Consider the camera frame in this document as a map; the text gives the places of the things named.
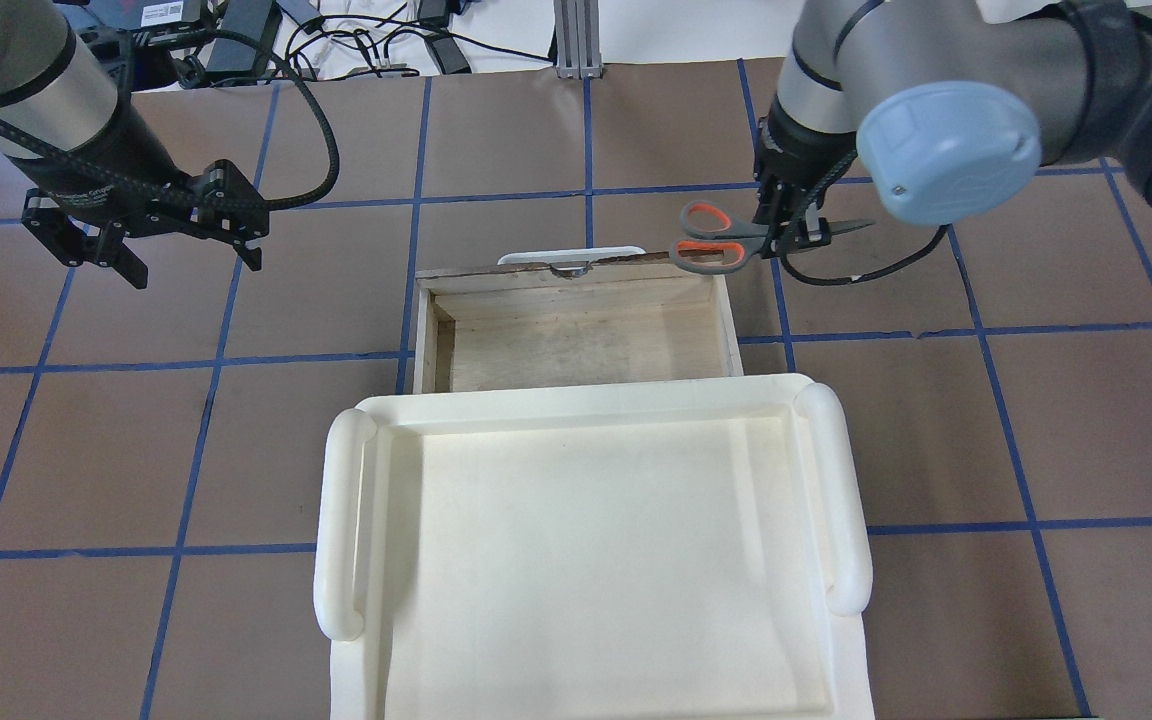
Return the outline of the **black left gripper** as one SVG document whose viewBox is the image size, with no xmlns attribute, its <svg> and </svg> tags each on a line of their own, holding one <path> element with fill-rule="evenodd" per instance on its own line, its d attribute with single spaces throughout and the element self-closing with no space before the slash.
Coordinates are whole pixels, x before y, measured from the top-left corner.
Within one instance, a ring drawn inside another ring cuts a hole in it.
<svg viewBox="0 0 1152 720">
<path fill-rule="evenodd" d="M 101 188 L 96 199 L 105 202 L 101 217 L 88 220 L 65 209 L 41 190 L 29 190 L 20 223 L 45 247 L 60 264 L 91 264 L 114 272 L 136 290 L 147 288 L 147 266 L 126 245 L 128 238 L 157 234 L 187 234 L 197 240 L 214 240 L 229 247 L 251 272 L 262 270 L 262 238 L 270 232 L 270 211 L 204 209 L 200 200 L 255 200 L 262 196 L 237 165 L 219 160 L 200 176 L 159 187 L 160 191 L 183 191 L 191 205 L 166 200 L 136 199 L 114 204 L 114 188 Z"/>
</svg>

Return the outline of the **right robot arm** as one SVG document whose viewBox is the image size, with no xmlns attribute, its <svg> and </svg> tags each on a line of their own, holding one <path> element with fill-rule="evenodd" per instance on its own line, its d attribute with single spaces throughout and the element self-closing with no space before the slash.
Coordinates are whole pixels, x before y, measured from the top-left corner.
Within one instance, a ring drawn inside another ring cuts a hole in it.
<svg viewBox="0 0 1152 720">
<path fill-rule="evenodd" d="M 808 1 L 755 145 L 758 250 L 826 243 L 808 213 L 855 161 L 890 217 L 950 225 L 1101 158 L 1152 209 L 1152 5 Z"/>
</svg>

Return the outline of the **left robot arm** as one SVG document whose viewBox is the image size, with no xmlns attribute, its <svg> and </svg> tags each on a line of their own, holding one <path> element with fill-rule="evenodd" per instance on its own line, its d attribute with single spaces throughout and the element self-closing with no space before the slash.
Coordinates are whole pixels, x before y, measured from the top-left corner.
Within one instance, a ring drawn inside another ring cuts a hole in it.
<svg viewBox="0 0 1152 720">
<path fill-rule="evenodd" d="M 50 1 L 0 1 L 0 152 L 33 183 L 20 223 L 65 266 L 114 270 L 137 290 L 147 266 L 128 238 L 187 234 L 232 247 L 262 268 L 266 209 L 236 165 L 179 168 L 131 99 L 132 70 L 113 76 Z"/>
</svg>

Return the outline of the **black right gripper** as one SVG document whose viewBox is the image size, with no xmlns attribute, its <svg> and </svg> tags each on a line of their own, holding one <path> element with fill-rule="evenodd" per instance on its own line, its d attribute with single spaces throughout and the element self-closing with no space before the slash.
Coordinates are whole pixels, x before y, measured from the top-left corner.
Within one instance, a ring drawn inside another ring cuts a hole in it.
<svg viewBox="0 0 1152 720">
<path fill-rule="evenodd" d="M 755 146 L 758 206 L 755 223 L 786 223 L 786 250 L 829 247 L 833 232 L 824 217 L 806 217 L 810 205 L 823 209 L 828 187 L 856 156 L 855 132 L 820 132 L 799 124 L 785 109 L 772 108 L 759 120 Z"/>
</svg>

